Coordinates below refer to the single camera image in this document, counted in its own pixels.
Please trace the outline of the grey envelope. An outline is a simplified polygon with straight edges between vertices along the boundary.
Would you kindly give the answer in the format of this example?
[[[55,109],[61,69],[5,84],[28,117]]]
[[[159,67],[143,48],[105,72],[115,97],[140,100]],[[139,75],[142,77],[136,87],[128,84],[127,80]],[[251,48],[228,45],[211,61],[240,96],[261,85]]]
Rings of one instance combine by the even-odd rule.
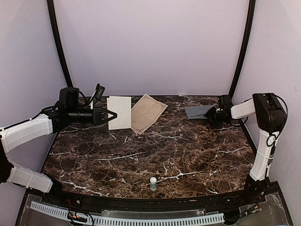
[[[213,105],[199,105],[199,106],[187,106],[185,112],[188,119],[206,119],[205,114],[212,108]]]

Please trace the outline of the beige letter paper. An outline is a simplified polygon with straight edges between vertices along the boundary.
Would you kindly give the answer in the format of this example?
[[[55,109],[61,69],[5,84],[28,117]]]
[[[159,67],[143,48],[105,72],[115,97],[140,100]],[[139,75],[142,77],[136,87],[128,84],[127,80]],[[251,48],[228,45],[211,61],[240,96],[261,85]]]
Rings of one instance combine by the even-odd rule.
[[[117,118],[108,122],[109,130],[131,128],[131,97],[109,96],[107,109],[117,114]]]

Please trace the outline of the beige lined letter sheet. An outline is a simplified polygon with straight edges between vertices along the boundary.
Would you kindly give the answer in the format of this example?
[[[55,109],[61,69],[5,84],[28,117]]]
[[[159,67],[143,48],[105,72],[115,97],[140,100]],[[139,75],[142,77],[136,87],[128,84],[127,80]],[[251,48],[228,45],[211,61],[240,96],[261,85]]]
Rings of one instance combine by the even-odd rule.
[[[152,126],[168,105],[144,94],[131,109],[131,129],[141,135]]]

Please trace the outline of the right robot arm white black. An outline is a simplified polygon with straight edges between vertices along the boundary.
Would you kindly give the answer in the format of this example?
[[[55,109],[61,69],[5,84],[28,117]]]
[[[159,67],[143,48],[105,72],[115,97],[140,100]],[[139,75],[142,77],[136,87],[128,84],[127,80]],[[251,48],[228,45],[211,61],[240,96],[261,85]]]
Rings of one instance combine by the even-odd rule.
[[[205,114],[212,124],[231,123],[255,115],[260,139],[253,166],[246,177],[240,200],[250,204],[265,195],[268,187],[267,177],[275,157],[278,138],[287,119],[288,107],[285,101],[274,93],[254,93],[251,99],[233,105],[230,96],[219,98],[219,107],[211,107]]]

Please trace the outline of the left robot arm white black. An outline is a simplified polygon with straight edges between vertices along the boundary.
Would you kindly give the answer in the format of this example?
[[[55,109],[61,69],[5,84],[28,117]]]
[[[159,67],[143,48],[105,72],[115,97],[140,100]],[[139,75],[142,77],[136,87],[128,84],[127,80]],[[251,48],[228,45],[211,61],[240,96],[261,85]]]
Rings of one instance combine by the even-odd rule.
[[[10,182],[25,188],[48,193],[56,205],[66,202],[66,194],[53,187],[54,180],[43,173],[20,166],[7,157],[13,149],[34,139],[58,133],[72,123],[101,125],[117,118],[110,110],[93,107],[93,100],[100,100],[105,88],[97,85],[90,99],[79,103],[84,94],[79,88],[67,87],[60,90],[59,100],[54,106],[42,109],[36,116],[0,129],[0,181]]]

